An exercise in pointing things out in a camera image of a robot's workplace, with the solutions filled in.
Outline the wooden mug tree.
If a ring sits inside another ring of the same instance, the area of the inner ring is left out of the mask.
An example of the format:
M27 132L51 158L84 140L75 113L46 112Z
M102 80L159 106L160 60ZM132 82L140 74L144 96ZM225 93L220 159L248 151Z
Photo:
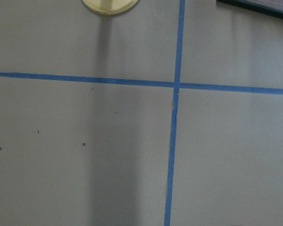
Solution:
M82 2L97 14L114 16L132 9L139 0L82 0Z

